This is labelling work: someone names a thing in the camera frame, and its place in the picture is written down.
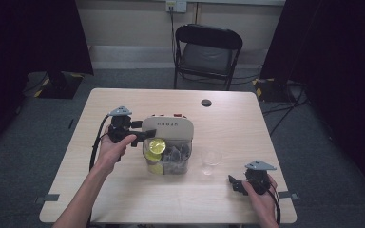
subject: glass cup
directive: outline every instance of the glass cup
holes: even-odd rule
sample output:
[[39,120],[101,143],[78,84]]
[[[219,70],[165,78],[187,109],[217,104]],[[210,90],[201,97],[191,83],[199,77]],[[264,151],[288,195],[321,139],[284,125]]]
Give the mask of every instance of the glass cup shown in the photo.
[[204,149],[201,152],[202,172],[204,175],[212,175],[216,165],[221,163],[221,151],[214,148]]

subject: yellow round object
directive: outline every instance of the yellow round object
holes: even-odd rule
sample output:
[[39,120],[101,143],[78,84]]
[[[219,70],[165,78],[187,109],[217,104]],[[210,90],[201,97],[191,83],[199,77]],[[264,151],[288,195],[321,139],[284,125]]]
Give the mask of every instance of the yellow round object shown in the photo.
[[159,161],[162,158],[162,155],[153,154],[152,152],[147,151],[146,153],[144,153],[144,157],[150,161]]
[[163,166],[160,163],[149,165],[148,168],[152,174],[163,174]]
[[162,139],[154,139],[149,144],[149,150],[153,154],[162,154],[165,150],[165,142]]

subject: wooden table top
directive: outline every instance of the wooden table top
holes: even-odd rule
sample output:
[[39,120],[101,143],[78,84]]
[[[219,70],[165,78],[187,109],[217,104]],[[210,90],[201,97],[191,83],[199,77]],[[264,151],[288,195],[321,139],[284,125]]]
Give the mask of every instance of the wooden table top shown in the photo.
[[[202,106],[203,99],[212,102]],[[149,173],[142,144],[129,146],[108,176],[92,212],[92,222],[118,224],[249,224],[257,219],[248,197],[234,192],[228,175],[245,180],[246,165],[261,160],[278,170],[268,173],[287,191],[279,161],[255,94],[232,91],[93,89],[76,126],[67,152],[49,191],[58,201],[47,201],[40,214],[54,222],[65,210],[88,173],[97,131],[104,116],[125,106],[131,121],[148,116],[183,114],[194,125],[192,154],[183,175]],[[201,171],[200,152],[222,151],[222,162],[210,176]],[[280,199],[281,222],[297,215],[290,198]]]

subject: carpeted floor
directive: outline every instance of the carpeted floor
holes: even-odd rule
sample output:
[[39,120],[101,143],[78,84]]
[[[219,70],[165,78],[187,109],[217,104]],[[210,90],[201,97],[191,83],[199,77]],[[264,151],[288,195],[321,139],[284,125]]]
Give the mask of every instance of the carpeted floor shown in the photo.
[[[72,100],[36,99],[29,91],[18,116],[0,136],[0,227],[49,227],[39,220],[44,196],[56,175],[88,94],[95,87],[172,89],[174,69],[97,69]],[[254,92],[256,69],[237,69],[231,90]],[[30,76],[29,85],[44,74]],[[218,81],[179,79],[178,89],[223,90]],[[291,87],[295,97],[300,87]],[[305,95],[300,102],[306,101]],[[260,104],[269,131],[289,104]],[[365,180],[330,140],[328,126],[305,102],[295,107],[271,139],[294,201],[298,221],[281,227],[365,227]]]

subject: human hand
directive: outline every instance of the human hand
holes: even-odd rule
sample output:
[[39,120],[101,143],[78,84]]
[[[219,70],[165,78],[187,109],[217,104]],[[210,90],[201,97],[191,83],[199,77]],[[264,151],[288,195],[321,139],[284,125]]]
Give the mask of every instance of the human hand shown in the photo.
[[125,153],[126,146],[136,139],[136,135],[128,135],[123,140],[114,143],[106,134],[107,132],[108,127],[101,138],[99,158],[94,166],[101,168],[108,175],[114,170],[117,160]]
[[[268,174],[269,181],[272,186],[269,191],[275,195],[275,189],[278,187],[275,180]],[[253,186],[248,181],[243,181],[242,186],[248,193],[250,203],[259,218],[259,225],[262,228],[278,227],[275,220],[275,202],[272,197],[266,192],[263,195],[259,195],[254,190]]]

